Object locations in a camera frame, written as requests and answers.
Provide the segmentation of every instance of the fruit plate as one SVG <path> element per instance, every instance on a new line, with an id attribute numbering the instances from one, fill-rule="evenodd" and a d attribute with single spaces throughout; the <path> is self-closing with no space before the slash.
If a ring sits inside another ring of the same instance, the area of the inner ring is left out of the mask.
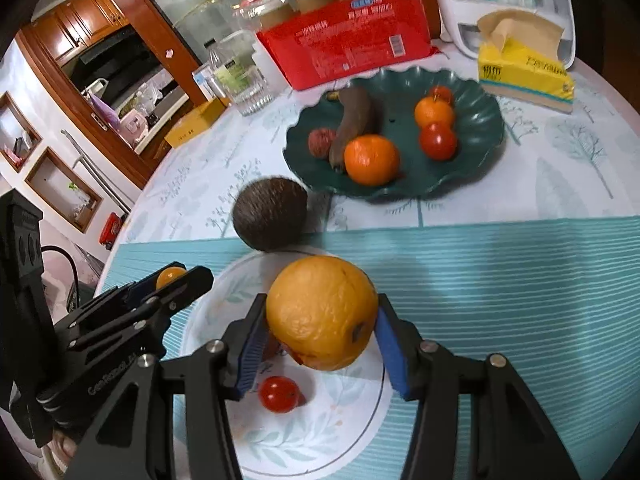
<path id="1" fill-rule="evenodd" d="M 309 247 L 254 252 L 228 266 L 193 308 L 180 355 L 220 338 L 229 323 L 247 314 L 256 294 L 268 292 L 286 265 L 311 254 L 326 253 Z M 265 409 L 257 386 L 270 376 L 296 381 L 304 404 L 289 413 Z M 226 403 L 242 474 L 256 480 L 317 480 L 331 475 L 372 441 L 391 397 L 392 387 L 373 335 L 365 351 L 336 372 L 301 366 L 280 350 L 260 365 L 254 387 L 240 402 Z"/>
<path id="2" fill-rule="evenodd" d="M 308 134 L 315 128 L 336 129 L 343 108 L 323 95 L 317 104 L 304 108 L 298 122 L 287 130 L 284 158 L 289 169 L 313 191 L 331 191 L 366 199 L 423 196 L 440 184 L 455 178 L 474 176 L 497 148 L 504 136 L 500 107 L 474 80 L 460 79 L 450 70 L 429 72 L 411 67 L 404 72 L 382 69 L 371 78 L 355 78 L 348 86 L 364 86 L 380 112 L 380 131 L 398 147 L 400 175 L 384 186 L 356 184 L 346 174 L 337 173 L 325 160 L 313 158 L 307 146 Z M 420 128 L 414 120 L 416 103 L 435 85 L 450 88 L 455 97 L 458 136 L 456 155 L 446 162 L 427 158 L 420 150 Z"/>

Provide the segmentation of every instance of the blue logo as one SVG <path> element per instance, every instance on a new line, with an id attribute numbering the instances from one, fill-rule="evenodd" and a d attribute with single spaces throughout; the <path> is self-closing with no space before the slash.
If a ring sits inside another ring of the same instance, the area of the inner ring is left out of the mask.
<path id="1" fill-rule="evenodd" d="M 373 0 L 352 0 L 351 9 L 361 9 L 362 7 L 369 7 L 373 4 Z"/>

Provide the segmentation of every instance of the scalloped dark green plate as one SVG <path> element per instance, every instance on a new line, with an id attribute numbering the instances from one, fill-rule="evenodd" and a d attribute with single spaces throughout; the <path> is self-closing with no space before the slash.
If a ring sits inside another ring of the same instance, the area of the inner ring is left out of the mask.
<path id="1" fill-rule="evenodd" d="M 416 103 L 438 84 L 449 87 L 455 97 L 458 151 L 446 162 L 436 162 L 424 155 L 418 144 L 420 128 L 414 121 Z M 384 186 L 361 186 L 347 174 L 336 173 L 327 161 L 311 156 L 307 147 L 309 132 L 321 127 L 336 129 L 342 119 L 342 105 L 328 101 L 323 95 L 318 104 L 300 112 L 298 123 L 287 130 L 284 149 L 289 169 L 311 190 L 368 200 L 426 195 L 447 180 L 476 174 L 502 142 L 504 122 L 495 97 L 482 90 L 476 81 L 460 79 L 450 70 L 382 69 L 371 78 L 352 79 L 349 85 L 364 86 L 382 107 L 381 131 L 375 133 L 388 137 L 400 150 L 401 176 Z"/>

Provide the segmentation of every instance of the yellow box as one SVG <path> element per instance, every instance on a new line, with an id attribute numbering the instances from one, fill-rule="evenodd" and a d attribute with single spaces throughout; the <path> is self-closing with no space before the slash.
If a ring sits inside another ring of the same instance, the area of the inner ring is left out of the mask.
<path id="1" fill-rule="evenodd" d="M 187 140 L 193 139 L 193 137 L 210 128 L 224 111 L 225 105 L 220 102 L 220 99 L 213 99 L 213 101 L 204 103 L 175 123 L 175 126 L 166 134 L 164 140 L 172 148 L 177 148 Z"/>
<path id="2" fill-rule="evenodd" d="M 478 52 L 478 79 L 485 90 L 563 112 L 572 110 L 574 80 L 558 58 L 552 58 L 561 28 L 522 11 L 496 12 L 478 25 L 486 38 Z"/>

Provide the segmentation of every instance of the striped placemat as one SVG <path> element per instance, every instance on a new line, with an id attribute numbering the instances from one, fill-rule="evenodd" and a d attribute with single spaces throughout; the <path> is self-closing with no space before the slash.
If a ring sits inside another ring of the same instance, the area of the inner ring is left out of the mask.
<path id="1" fill-rule="evenodd" d="M 305 244 L 361 267 L 400 317 L 451 351 L 514 364 L 584 479 L 599 479 L 640 420 L 640 218 L 572 219 L 312 235 Z M 220 273 L 238 239 L 127 244 L 105 287 L 172 260 Z M 165 337 L 177 355 L 190 309 Z M 468 399 L 456 477 L 465 473 Z M 339 480 L 399 477 L 416 404 L 394 397 L 382 428 Z"/>

